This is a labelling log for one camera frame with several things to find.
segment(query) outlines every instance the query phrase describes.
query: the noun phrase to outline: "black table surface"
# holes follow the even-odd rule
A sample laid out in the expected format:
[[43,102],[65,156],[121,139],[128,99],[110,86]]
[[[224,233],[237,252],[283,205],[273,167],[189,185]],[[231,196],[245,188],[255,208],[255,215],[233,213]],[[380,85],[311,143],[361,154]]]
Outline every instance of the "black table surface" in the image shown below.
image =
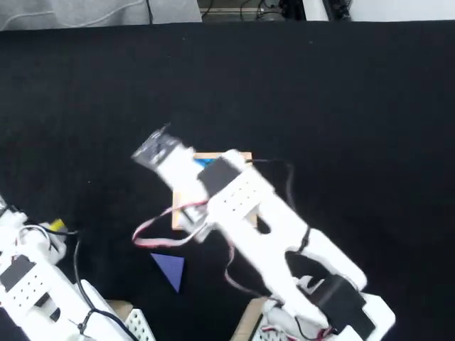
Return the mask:
[[[130,156],[171,122],[199,151],[289,159],[301,216],[396,313],[385,339],[441,340],[453,296],[454,61],[454,22],[3,32],[0,192],[37,221],[84,229],[82,276],[142,308],[158,341],[228,340],[250,297],[223,280],[223,238],[162,250],[186,258],[174,293],[129,241],[171,193]],[[285,172],[260,167],[280,193]],[[181,237],[169,225],[150,234]],[[73,280],[70,256],[60,267]],[[240,257],[232,275],[261,290]],[[2,317],[0,331],[11,329]]]

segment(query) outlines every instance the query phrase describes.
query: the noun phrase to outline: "blue object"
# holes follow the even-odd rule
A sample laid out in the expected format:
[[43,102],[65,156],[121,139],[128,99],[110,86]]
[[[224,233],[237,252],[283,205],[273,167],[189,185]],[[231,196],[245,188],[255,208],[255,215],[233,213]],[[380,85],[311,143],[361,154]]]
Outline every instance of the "blue object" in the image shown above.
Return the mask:
[[165,254],[151,254],[159,268],[163,271],[163,274],[168,279],[169,283],[176,289],[178,293],[180,291],[180,283],[182,280],[183,264],[185,259],[177,256],[167,256]]
[[210,162],[213,161],[212,158],[195,158],[194,161],[199,163],[202,167],[206,167]]

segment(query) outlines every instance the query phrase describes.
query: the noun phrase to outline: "black cable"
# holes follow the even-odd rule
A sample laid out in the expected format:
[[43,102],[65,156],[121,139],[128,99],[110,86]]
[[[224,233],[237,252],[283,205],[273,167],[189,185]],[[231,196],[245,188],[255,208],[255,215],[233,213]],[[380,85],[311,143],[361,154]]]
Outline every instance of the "black cable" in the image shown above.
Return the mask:
[[39,225],[42,227],[47,233],[50,234],[56,234],[58,236],[75,236],[79,234],[79,231],[66,231],[66,232],[61,232],[61,231],[53,231],[51,229],[48,229],[47,227],[44,227],[43,225]]
[[151,15],[151,8],[150,8],[150,3],[149,3],[150,0],[145,0],[146,4],[147,4],[147,11],[149,12],[149,21],[150,21],[150,25],[152,24],[152,19],[153,19],[153,16]]
[[215,2],[215,0],[210,0],[210,3],[208,4],[207,10],[202,14],[202,16],[200,16],[201,18],[203,18],[204,16],[206,16],[208,14],[208,12],[210,12],[210,10],[213,7],[213,3],[214,2]]
[[77,328],[79,329],[80,331],[80,334],[83,335],[84,331],[85,331],[85,328],[87,327],[87,324],[88,324],[88,321],[90,319],[90,317],[96,313],[96,314],[100,314],[100,315],[103,315],[107,318],[110,318],[111,320],[113,320],[114,322],[116,322],[116,324],[118,324],[119,327],[121,327],[121,329],[133,340],[133,341],[138,341],[138,339],[134,336],[134,334],[131,332],[131,330],[129,330],[127,328],[127,326],[122,322],[122,320],[120,320],[117,316],[107,312],[107,311],[103,311],[103,310],[99,310],[99,309],[96,309],[95,305],[93,304],[93,302],[90,300],[90,298],[88,297],[87,293],[85,292],[85,289],[82,287],[82,283],[80,281],[80,277],[79,277],[79,268],[78,268],[78,262],[77,262],[77,258],[79,256],[79,248],[80,248],[80,245],[81,245],[81,240],[82,240],[82,237],[79,237],[77,239],[77,243],[76,243],[76,247],[74,249],[74,255],[73,255],[73,268],[74,268],[74,275],[75,275],[75,279],[76,279],[76,285],[77,285],[77,288],[79,289],[82,297],[84,298],[85,302],[87,302],[88,306],[90,307],[90,311],[87,313],[87,315],[85,316],[84,320],[82,323],[80,323],[79,325],[77,325]]
[[242,2],[242,4],[240,5],[240,20],[241,21],[244,21],[243,20],[243,7],[248,4],[251,0],[245,0],[244,2]]
[[286,179],[286,201],[287,204],[290,206],[291,209],[296,211],[296,203],[294,201],[294,195],[292,193],[292,188],[294,185],[294,165],[286,160],[280,159],[280,158],[272,158],[272,159],[266,159],[266,158],[253,158],[250,160],[247,160],[249,162],[253,163],[283,163],[287,167],[287,179]]
[[257,5],[257,9],[256,9],[256,20],[259,19],[259,13],[261,11],[261,6],[262,6],[263,3],[264,3],[264,0],[259,0],[259,3]]
[[307,340],[307,341],[318,341],[318,340],[320,340],[319,337],[313,337],[313,338],[311,338],[311,337],[306,336],[306,335],[304,334],[304,332],[301,331],[301,326],[300,326],[299,319],[298,319],[297,317],[295,317],[294,319],[295,319],[295,321],[297,322],[297,327],[299,327],[300,335],[303,336],[303,338],[304,338],[305,340]]

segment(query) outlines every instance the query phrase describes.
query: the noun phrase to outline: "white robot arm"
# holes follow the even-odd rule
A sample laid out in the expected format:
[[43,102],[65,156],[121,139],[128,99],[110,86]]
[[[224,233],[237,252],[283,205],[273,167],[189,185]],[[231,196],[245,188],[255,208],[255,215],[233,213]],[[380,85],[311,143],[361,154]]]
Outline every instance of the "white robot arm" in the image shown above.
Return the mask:
[[[27,221],[25,213],[0,197],[0,308],[32,341],[130,340],[118,324],[97,313],[80,334],[77,325],[90,307],[78,287],[55,266],[65,256],[65,237],[47,233],[42,227],[49,229],[49,224]],[[115,315],[95,288],[87,281],[81,285],[97,309]],[[133,335],[148,336],[142,341],[154,340],[139,309],[133,309],[126,325]]]
[[[200,208],[185,208],[180,225],[191,233],[204,224],[196,235],[199,242],[210,229],[218,229],[243,254],[272,292],[272,302],[279,301],[279,308],[270,302],[264,307],[270,320],[303,340],[316,339],[327,328],[337,341],[383,338],[395,315],[382,299],[362,293],[367,279],[361,269],[321,231],[310,229],[238,151],[225,152],[205,168],[193,160],[193,153],[160,130],[133,159],[156,172],[186,202],[207,201],[202,213]],[[247,219],[251,213],[269,226],[269,234],[261,234],[251,224]],[[306,288],[307,278],[298,282],[292,276],[286,251],[316,260],[329,276],[317,287]]]

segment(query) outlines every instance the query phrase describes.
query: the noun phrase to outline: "cable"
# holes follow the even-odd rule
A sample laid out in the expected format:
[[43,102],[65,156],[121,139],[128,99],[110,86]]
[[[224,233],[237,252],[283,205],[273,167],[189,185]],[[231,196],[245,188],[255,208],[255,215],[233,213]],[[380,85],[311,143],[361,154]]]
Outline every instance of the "cable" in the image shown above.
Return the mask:
[[84,301],[87,302],[87,305],[89,306],[90,308],[90,311],[87,313],[87,315],[85,316],[84,320],[82,323],[80,323],[79,325],[77,325],[77,328],[79,329],[80,331],[80,334],[83,335],[84,334],[84,331],[85,331],[85,328],[87,328],[87,324],[88,324],[88,321],[90,319],[90,317],[96,313],[96,314],[100,314],[100,315],[103,315],[105,316],[106,318],[109,318],[111,320],[113,320],[116,324],[118,324],[119,327],[121,327],[121,329],[133,340],[133,341],[138,341],[138,339],[134,336],[134,334],[131,332],[131,330],[129,330],[127,328],[127,326],[122,322],[122,320],[120,320],[117,316],[115,316],[114,314],[111,314],[107,311],[103,311],[103,310],[100,310],[100,309],[96,309],[95,305],[93,304],[93,302],[90,300],[90,298],[88,297],[87,293],[85,292],[85,289],[83,288],[82,286],[82,283],[80,281],[80,277],[79,277],[79,268],[78,268],[78,262],[77,262],[77,258],[79,256],[79,248],[80,248],[80,245],[81,245],[81,241],[82,241],[82,237],[79,237],[77,239],[77,243],[76,243],[76,247],[75,247],[75,250],[74,250],[74,255],[73,255],[73,268],[74,268],[74,275],[75,275],[75,279],[76,279],[76,285],[77,285],[77,288],[79,289],[82,297],[84,298]]
[[142,233],[145,229],[150,227],[157,219],[164,217],[172,212],[178,210],[184,210],[188,207],[197,207],[206,204],[207,201],[192,202],[190,204],[182,205],[179,207],[169,207],[165,209],[160,215],[151,218],[140,224],[133,233],[132,241],[138,247],[144,247],[146,249],[154,249],[156,247],[181,247],[182,245],[188,243],[194,236],[196,236],[200,231],[206,228],[206,224],[203,223],[200,227],[195,229],[191,234],[183,239],[168,239],[168,238],[138,238],[139,234]]
[[256,9],[256,20],[259,19],[259,13],[261,11],[261,6],[263,5],[265,1],[264,0],[259,0],[259,3],[257,4],[257,9]]
[[243,7],[248,4],[251,0],[245,0],[244,2],[242,2],[242,4],[240,5],[240,20],[241,21],[244,21],[243,20]]
[[152,24],[153,15],[151,14],[151,8],[150,8],[149,1],[150,0],[145,0],[145,2],[147,4],[147,11],[149,12],[149,21],[150,21],[150,25],[151,25]]
[[297,327],[299,328],[300,335],[307,341],[323,341],[326,337],[328,337],[332,333],[331,328],[328,329],[327,333],[326,333],[327,330],[321,329],[321,330],[319,330],[318,336],[313,337],[313,338],[308,337],[301,331],[299,319],[297,317],[294,317],[294,319],[297,322]]
[[20,241],[19,239],[21,238],[21,232],[25,229],[37,229],[39,232],[44,234],[44,237],[48,240],[48,250],[52,249],[52,242],[50,241],[50,237],[49,237],[49,234],[46,231],[46,229],[43,228],[41,225],[34,225],[34,224],[24,225],[19,229],[19,231],[17,232],[16,246],[18,244],[18,241]]
[[66,231],[66,232],[61,232],[61,231],[53,231],[51,229],[48,229],[47,227],[44,227],[43,225],[39,225],[41,226],[47,233],[50,233],[50,234],[55,234],[57,236],[75,236],[77,234],[79,234],[79,231]]
[[214,2],[215,2],[215,0],[210,0],[210,3],[208,4],[207,10],[202,14],[202,16],[200,16],[201,18],[203,18],[204,16],[206,16],[208,14],[208,12],[210,12],[210,10],[213,7],[213,3]]
[[225,267],[225,280],[231,286],[233,286],[234,288],[236,288],[236,289],[238,289],[240,291],[243,291],[244,293],[247,293],[247,294],[255,296],[255,297],[262,297],[262,295],[260,293],[258,293],[257,291],[254,291],[254,290],[249,289],[249,288],[245,288],[244,286],[242,286],[238,282],[234,281],[234,279],[232,279],[232,277],[230,276],[230,274],[229,274],[229,266],[234,261],[235,248],[234,248],[234,245],[231,242],[229,242],[227,239],[226,239],[226,241],[227,241],[227,244],[229,245],[229,261],[227,262],[226,267]]
[[283,163],[287,167],[287,179],[286,179],[286,201],[287,204],[290,206],[290,208],[294,211],[296,211],[296,203],[294,201],[294,194],[292,193],[292,188],[294,187],[294,165],[286,161],[284,159],[280,158],[271,158],[271,159],[266,159],[266,158],[253,158],[250,160],[247,160],[247,162],[253,162],[253,163]]

